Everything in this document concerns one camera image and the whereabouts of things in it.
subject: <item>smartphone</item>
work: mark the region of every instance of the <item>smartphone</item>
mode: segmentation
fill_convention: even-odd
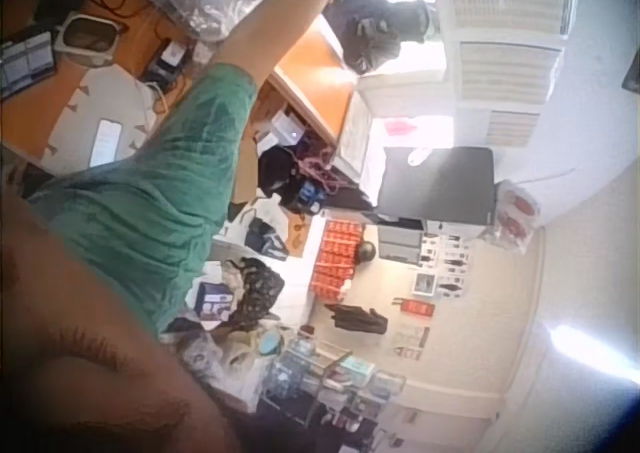
[[[100,120],[89,160],[90,168],[115,161],[121,134],[122,125],[120,123],[105,119]]]

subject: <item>orange desk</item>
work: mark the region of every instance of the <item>orange desk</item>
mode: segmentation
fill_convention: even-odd
[[[135,11],[146,2],[127,0],[122,13]],[[3,36],[24,28],[36,4],[37,0],[3,0]],[[109,12],[93,4],[88,4],[85,11],[96,16],[112,17]],[[130,29],[121,38],[115,60],[135,77],[142,73],[160,43],[154,33],[156,25],[163,37],[186,39],[177,26],[153,7],[134,18],[118,21],[127,23]],[[42,158],[49,135],[85,71],[61,58],[58,72],[53,77],[4,102],[2,140],[33,158]],[[167,95],[169,104],[173,104],[174,96],[180,90],[184,92],[188,89],[190,80],[186,81],[186,88],[176,88]],[[336,143],[356,78],[344,69],[317,22],[282,60],[269,82],[327,143]]]

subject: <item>ceiling light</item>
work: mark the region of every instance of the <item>ceiling light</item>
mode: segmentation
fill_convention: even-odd
[[[626,378],[640,385],[640,370],[604,343],[566,325],[558,326],[550,333],[553,345],[568,357],[608,375]]]

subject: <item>green t-shirt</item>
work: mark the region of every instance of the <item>green t-shirt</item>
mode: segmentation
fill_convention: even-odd
[[[216,65],[133,157],[57,178],[29,198],[155,333],[184,305],[224,223],[255,98],[247,73]]]

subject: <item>red sign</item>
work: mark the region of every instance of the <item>red sign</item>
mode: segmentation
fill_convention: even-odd
[[[400,311],[413,313],[414,315],[427,316],[431,318],[436,305],[418,300],[403,300],[400,304]]]

